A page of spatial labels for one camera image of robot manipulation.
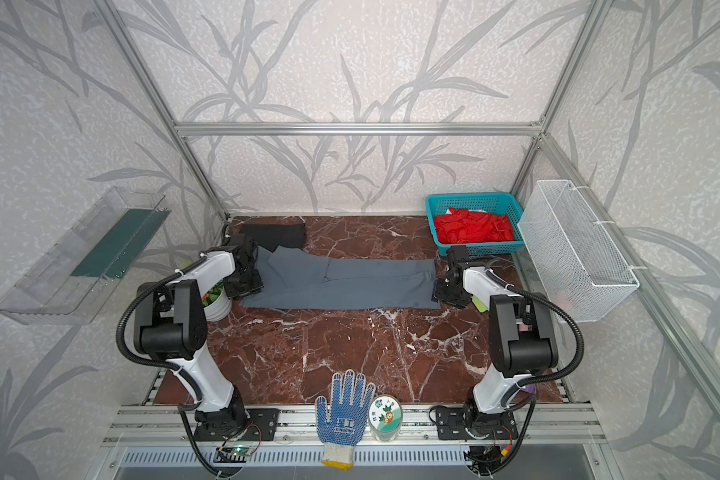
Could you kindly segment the grey t shirt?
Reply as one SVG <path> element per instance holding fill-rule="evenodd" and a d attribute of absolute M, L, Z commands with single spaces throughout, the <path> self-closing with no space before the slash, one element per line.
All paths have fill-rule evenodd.
<path fill-rule="evenodd" d="M 260 292 L 246 308 L 278 310 L 438 309 L 433 260 L 334 259 L 300 249 L 259 249 Z"/>

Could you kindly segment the teal plastic basket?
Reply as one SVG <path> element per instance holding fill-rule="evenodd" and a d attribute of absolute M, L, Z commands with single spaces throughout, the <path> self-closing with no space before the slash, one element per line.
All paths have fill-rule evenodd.
<path fill-rule="evenodd" d="M 509 193 L 430 195 L 426 214 L 438 254 L 465 246 L 471 256 L 511 254 L 524 246 L 518 227 L 523 210 Z"/>

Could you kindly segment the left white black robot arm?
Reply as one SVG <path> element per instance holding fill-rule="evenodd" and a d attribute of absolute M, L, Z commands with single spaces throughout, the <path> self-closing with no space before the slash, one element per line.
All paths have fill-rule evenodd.
<path fill-rule="evenodd" d="M 250 236 L 233 235 L 189 266 L 141 285 L 116 327 L 120 354 L 170 370 L 193 399 L 179 409 L 208 426 L 236 430 L 250 423 L 239 390 L 221 373 L 207 339 L 208 323 L 226 317 L 234 299 L 262 289 L 257 257 Z"/>

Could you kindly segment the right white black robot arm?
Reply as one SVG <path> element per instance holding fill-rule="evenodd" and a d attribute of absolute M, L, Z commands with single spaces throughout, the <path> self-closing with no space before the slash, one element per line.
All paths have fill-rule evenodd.
<path fill-rule="evenodd" d="M 446 260 L 446 274 L 436 281 L 433 299 L 461 309 L 477 299 L 487 307 L 491 365 L 464 405 L 465 424 L 477 431 L 513 411 L 511 400 L 518 393 L 573 373 L 584 357 L 584 337 L 560 306 L 504 280 L 486 259 L 472 257 L 465 246 L 449 248 Z M 573 357 L 562 368 L 557 367 L 555 316 L 568 326 L 575 340 Z"/>

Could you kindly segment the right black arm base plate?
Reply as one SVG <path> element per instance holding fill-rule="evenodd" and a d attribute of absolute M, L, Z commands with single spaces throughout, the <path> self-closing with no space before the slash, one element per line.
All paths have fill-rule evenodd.
<path fill-rule="evenodd" d="M 428 411 L 439 440 L 508 441 L 518 438 L 512 412 L 485 414 L 466 412 L 464 407 L 435 405 Z"/>

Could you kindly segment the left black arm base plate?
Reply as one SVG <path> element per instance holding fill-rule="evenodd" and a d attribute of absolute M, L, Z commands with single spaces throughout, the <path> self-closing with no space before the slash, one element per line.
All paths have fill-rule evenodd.
<path fill-rule="evenodd" d="M 237 422 L 211 422 L 196 420 L 193 439 L 198 442 L 270 442 L 274 439 L 280 410 L 277 408 L 250 408 L 248 420 Z"/>

